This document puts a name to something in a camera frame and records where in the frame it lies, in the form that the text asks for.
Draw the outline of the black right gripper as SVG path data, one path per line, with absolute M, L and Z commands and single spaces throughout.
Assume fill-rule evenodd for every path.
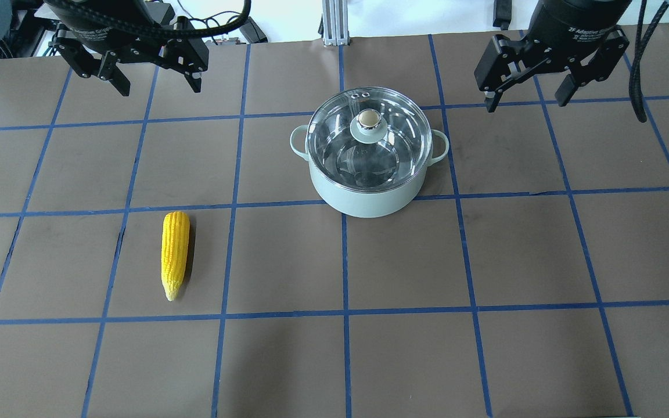
M 539 1 L 529 24 L 529 39 L 513 41 L 506 35 L 493 35 L 473 71 L 478 90 L 485 94 L 486 111 L 494 112 L 509 88 L 548 68 L 548 48 L 581 53 L 603 41 L 588 63 L 569 64 L 569 73 L 555 92 L 558 106 L 566 106 L 588 83 L 608 79 L 630 44 L 616 25 L 630 3 Z

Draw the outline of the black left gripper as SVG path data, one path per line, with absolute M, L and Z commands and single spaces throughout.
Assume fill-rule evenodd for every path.
M 165 29 L 175 18 L 170 3 L 152 1 L 69 1 L 72 5 L 90 9 L 79 11 L 63 5 L 63 1 L 45 1 L 65 25 L 58 26 L 53 47 L 75 74 L 82 78 L 96 77 L 109 82 L 123 97 L 130 95 L 131 83 L 118 67 L 114 51 L 144 39 L 156 38 L 127 31 L 114 22 L 102 22 L 95 17 L 100 13 L 121 21 L 122 25 Z M 100 59 L 84 47 L 94 51 L 108 51 Z M 183 74 L 194 93 L 201 92 L 202 73 L 208 68 L 209 50 L 200 38 L 168 39 L 159 51 L 159 68 Z

